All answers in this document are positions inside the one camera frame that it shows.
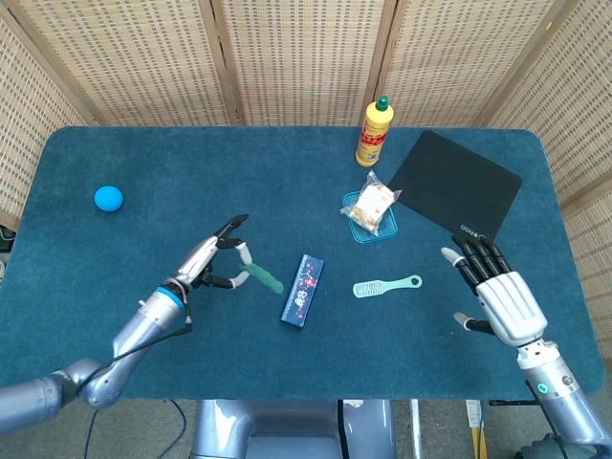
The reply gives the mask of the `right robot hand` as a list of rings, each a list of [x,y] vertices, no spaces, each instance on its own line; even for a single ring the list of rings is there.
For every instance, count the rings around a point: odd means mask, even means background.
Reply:
[[[511,269],[501,250],[486,237],[452,241],[460,249],[441,248],[441,254],[463,277],[487,318],[453,315],[464,329],[497,337],[514,348],[541,339],[548,321],[520,273]]]

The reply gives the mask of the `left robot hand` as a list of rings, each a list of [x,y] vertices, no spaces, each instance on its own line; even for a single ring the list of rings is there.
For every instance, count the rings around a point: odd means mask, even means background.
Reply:
[[[247,243],[230,236],[248,218],[248,214],[232,217],[223,227],[198,244],[173,274],[173,278],[186,285],[190,290],[200,286],[233,290],[241,286],[250,277],[248,272],[242,271],[236,277],[227,279],[213,275],[211,263],[220,250],[236,250],[243,265],[252,263]]]

